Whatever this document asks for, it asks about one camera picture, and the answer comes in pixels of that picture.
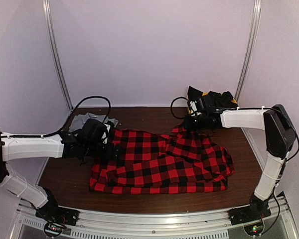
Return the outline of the red black plaid shirt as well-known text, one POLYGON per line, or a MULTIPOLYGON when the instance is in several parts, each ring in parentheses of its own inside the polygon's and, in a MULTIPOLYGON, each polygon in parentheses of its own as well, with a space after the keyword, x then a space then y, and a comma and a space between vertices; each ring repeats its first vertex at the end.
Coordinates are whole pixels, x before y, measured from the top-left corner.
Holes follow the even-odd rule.
POLYGON ((97 158, 89 189, 110 194, 218 192, 228 187, 234 162, 209 136, 178 124, 171 134, 112 129, 110 141, 122 147, 118 161, 97 158))

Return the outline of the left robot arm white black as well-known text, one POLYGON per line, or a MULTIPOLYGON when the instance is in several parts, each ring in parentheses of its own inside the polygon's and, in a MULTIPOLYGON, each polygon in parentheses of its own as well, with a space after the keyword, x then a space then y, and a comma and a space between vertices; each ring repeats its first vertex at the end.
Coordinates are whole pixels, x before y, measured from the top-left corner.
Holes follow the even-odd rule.
POLYGON ((8 161, 23 158, 96 157, 105 152, 114 124, 88 119, 81 129, 57 131, 43 135, 10 134, 0 129, 0 187, 30 202, 51 221, 62 216, 52 192, 22 178, 7 165, 8 161))

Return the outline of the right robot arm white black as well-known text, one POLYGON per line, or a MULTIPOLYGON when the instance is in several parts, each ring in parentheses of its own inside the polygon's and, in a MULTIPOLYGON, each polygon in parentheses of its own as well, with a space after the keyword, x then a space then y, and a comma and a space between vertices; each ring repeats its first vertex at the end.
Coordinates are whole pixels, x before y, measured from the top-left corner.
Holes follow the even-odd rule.
POLYGON ((249 219, 257 219, 264 211, 275 187, 282 178, 290 151, 298 140, 297 132, 283 105, 271 108, 218 108, 205 100, 205 96, 188 100, 184 123, 186 128, 251 128, 265 133, 267 160, 260 181, 246 208, 249 219))

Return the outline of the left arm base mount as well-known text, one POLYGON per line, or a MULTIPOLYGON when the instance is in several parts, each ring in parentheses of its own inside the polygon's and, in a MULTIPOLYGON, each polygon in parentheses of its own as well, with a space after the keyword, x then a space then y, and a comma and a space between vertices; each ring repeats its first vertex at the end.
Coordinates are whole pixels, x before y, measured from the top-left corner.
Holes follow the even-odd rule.
POLYGON ((76 226, 79 211, 58 207, 56 211, 44 211, 43 209, 35 209, 35 216, 46 221, 43 226, 43 232, 50 238, 60 236, 67 232, 69 226, 76 226))

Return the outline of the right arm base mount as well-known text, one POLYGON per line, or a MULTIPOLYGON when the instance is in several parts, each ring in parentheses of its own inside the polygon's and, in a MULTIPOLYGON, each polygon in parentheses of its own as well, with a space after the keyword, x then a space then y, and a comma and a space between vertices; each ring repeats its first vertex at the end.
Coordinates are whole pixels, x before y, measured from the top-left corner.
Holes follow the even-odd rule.
POLYGON ((242 225, 248 236, 257 237, 265 229, 264 218, 271 215, 270 209, 258 211, 252 209, 251 205, 232 208, 228 211, 231 225, 242 225))

